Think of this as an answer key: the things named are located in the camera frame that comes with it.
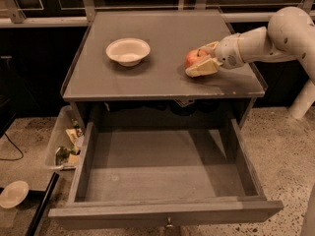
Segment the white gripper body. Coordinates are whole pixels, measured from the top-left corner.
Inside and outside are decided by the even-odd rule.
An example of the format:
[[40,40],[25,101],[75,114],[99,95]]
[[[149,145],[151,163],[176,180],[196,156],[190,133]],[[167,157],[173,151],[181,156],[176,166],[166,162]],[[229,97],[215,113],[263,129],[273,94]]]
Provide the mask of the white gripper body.
[[235,69],[244,65],[239,50],[239,37],[239,33],[229,35],[216,46],[215,54],[223,68]]

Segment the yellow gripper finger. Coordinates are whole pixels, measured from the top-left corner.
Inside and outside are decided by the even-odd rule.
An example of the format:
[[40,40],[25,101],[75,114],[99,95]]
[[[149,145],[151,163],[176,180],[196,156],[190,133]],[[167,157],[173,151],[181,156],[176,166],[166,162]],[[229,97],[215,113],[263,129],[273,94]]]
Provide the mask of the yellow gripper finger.
[[217,58],[205,57],[186,68],[185,73],[191,78],[208,76],[216,73],[221,65]]
[[204,50],[211,57],[215,57],[216,56],[215,50],[218,44],[219,43],[217,41],[213,41],[211,43],[201,46],[200,49]]

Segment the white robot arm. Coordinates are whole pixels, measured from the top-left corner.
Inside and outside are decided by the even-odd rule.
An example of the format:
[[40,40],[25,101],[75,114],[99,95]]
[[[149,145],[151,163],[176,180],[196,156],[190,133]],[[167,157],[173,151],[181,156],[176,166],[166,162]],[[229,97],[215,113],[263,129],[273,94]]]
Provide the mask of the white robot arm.
[[[236,54],[240,62],[300,62],[314,75],[314,23],[305,11],[287,7],[274,13],[266,29],[220,42],[216,53]],[[284,209],[263,223],[186,227],[184,236],[314,236],[314,82],[309,81],[285,109],[254,109],[243,134],[267,197]]]

